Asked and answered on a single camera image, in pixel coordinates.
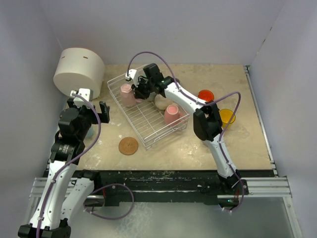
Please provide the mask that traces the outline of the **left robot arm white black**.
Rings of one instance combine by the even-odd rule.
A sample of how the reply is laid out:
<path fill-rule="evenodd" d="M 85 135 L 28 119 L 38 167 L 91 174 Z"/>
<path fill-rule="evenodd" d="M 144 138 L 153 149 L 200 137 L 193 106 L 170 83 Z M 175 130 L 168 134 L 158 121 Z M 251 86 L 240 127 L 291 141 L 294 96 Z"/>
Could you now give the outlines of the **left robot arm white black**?
<path fill-rule="evenodd" d="M 102 189 L 99 172 L 83 171 L 69 194 L 67 189 L 79 159 L 90 148 L 84 139 L 93 124 L 108 123 L 109 106 L 100 101 L 101 112 L 80 98 L 68 99 L 68 108 L 59 115 L 59 130 L 51 148 L 47 182 L 30 221 L 20 226 L 20 238 L 68 238 L 71 223 L 89 194 Z"/>

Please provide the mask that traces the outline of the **coral pink mug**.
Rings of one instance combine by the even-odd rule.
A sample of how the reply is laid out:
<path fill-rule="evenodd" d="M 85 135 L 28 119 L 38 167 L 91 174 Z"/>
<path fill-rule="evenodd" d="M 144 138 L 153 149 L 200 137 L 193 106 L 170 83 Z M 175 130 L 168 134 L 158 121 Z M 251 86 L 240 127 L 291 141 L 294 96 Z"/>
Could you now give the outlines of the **coral pink mug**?
<path fill-rule="evenodd" d="M 164 122 L 168 126 L 184 123 L 183 114 L 177 105 L 169 105 L 164 112 Z"/>

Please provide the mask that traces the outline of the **orange cup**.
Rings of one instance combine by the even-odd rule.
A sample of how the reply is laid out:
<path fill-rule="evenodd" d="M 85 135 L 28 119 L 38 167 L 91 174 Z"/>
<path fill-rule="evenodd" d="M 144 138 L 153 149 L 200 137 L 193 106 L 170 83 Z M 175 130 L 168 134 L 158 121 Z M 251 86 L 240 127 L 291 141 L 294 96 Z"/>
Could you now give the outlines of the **orange cup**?
<path fill-rule="evenodd" d="M 206 102 L 210 102 L 214 100 L 214 94 L 210 90 L 201 90 L 198 93 L 198 98 L 205 100 Z"/>

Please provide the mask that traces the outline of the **beige round mug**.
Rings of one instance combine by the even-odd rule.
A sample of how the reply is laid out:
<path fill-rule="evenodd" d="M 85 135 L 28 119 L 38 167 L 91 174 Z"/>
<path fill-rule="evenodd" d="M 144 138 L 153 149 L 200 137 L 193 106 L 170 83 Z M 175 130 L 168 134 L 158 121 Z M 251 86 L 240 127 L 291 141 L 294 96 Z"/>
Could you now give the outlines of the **beige round mug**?
<path fill-rule="evenodd" d="M 161 111 L 165 111 L 166 108 L 173 104 L 173 102 L 168 99 L 168 98 L 165 98 L 163 97 L 162 95 L 160 94 L 157 94 L 155 96 L 155 100 L 154 100 L 154 103 L 155 103 L 155 106 L 157 107 L 157 109 L 161 110 Z"/>

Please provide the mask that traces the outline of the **light blue mug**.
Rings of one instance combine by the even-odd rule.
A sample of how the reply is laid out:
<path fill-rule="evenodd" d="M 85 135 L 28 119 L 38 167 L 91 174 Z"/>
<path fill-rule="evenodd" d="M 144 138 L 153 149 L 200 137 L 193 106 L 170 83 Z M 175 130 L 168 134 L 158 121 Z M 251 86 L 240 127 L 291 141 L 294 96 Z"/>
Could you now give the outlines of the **light blue mug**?
<path fill-rule="evenodd" d="M 85 138 L 91 138 L 93 135 L 94 135 L 94 129 L 90 127 Z"/>

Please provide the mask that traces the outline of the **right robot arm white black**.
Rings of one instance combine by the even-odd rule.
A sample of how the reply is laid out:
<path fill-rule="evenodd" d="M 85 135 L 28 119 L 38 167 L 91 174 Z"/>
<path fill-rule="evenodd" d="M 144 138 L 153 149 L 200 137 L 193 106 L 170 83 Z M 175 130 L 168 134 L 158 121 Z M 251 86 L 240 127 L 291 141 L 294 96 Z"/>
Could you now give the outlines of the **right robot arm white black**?
<path fill-rule="evenodd" d="M 177 103 L 193 116 L 194 133 L 213 156 L 220 188 L 224 193 L 232 194 L 241 182 L 241 175 L 224 143 L 223 123 L 216 103 L 194 97 L 178 84 L 176 78 L 164 77 L 155 63 L 143 67 L 142 73 L 134 69 L 127 70 L 125 79 L 133 82 L 135 98 L 147 99 L 151 93 L 156 93 Z"/>

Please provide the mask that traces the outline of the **light pink mug white inside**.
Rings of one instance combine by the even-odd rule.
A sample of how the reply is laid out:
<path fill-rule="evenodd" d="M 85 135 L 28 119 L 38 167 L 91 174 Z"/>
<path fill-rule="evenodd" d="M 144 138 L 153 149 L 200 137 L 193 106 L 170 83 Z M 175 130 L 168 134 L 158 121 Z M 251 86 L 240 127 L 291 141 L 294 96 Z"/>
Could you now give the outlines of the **light pink mug white inside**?
<path fill-rule="evenodd" d="M 136 99 L 130 84 L 123 84 L 120 87 L 121 102 L 126 107 L 133 107 L 137 103 L 142 103 L 143 99 Z"/>

